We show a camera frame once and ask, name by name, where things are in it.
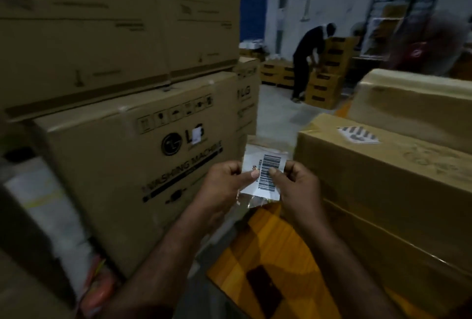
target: white sticker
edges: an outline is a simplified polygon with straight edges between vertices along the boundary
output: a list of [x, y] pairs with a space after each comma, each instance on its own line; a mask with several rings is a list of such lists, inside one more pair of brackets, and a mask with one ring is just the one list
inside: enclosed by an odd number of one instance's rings
[[202, 127], [199, 126], [195, 129], [192, 129], [192, 145], [197, 144], [202, 141]]
[[241, 190], [242, 194], [248, 194], [266, 199], [280, 200], [279, 191], [276, 189], [268, 170], [270, 167], [284, 171], [287, 161], [287, 153], [262, 146], [246, 144], [243, 160], [243, 172], [259, 170], [261, 175], [248, 187]]
[[338, 131], [354, 144], [378, 144], [380, 140], [363, 126], [337, 126]]

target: plastic bag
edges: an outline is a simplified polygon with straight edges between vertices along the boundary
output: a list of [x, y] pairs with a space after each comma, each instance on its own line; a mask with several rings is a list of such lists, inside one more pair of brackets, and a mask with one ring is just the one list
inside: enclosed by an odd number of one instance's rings
[[290, 147], [286, 143], [271, 139], [248, 136], [243, 159], [243, 172], [259, 170], [259, 178], [239, 192], [238, 200], [250, 209], [280, 200], [268, 170], [271, 167], [284, 171], [285, 163], [291, 159]]

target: hand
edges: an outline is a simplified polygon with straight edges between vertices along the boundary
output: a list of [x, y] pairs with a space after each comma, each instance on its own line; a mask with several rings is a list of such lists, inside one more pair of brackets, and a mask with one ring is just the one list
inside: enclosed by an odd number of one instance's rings
[[226, 214], [237, 192], [259, 177], [258, 170], [241, 173], [241, 166], [240, 161], [226, 161], [210, 167], [194, 203], [209, 213]]
[[296, 161], [287, 161], [285, 173], [269, 169], [275, 186], [280, 190], [284, 215], [297, 230], [306, 226], [329, 226], [323, 210], [319, 179]]

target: barcode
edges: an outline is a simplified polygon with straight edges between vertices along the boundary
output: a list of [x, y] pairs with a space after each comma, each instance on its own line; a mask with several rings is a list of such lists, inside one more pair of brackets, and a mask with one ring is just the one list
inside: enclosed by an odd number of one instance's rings
[[264, 155], [261, 166], [261, 175], [259, 176], [259, 189], [275, 192], [275, 185], [272, 178], [268, 174], [270, 167], [278, 169], [280, 166], [280, 157], [272, 155]]

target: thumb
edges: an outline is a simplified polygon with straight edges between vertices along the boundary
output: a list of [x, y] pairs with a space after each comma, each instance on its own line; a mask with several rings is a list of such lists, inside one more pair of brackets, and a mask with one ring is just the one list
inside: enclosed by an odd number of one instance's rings
[[272, 178], [275, 186], [277, 186], [281, 192], [284, 191], [284, 189], [292, 183], [284, 173], [282, 173], [279, 169], [276, 169], [275, 167], [271, 167], [268, 170], [268, 173], [270, 177]]
[[256, 181], [259, 175], [259, 170], [253, 170], [234, 176], [236, 178], [238, 189], [244, 189], [245, 187], [251, 185], [254, 181]]

